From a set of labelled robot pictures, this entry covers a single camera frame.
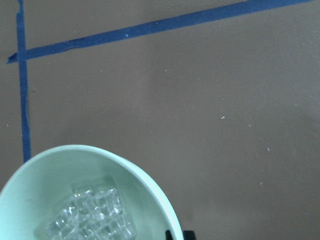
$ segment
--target light green bowl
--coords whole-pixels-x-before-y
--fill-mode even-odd
[[[59,209],[71,185],[113,179],[123,206],[131,214],[136,240],[183,240],[177,216],[155,181],[132,162],[106,150],[65,145],[44,151],[25,163],[0,194],[1,240],[48,240],[46,223]]]

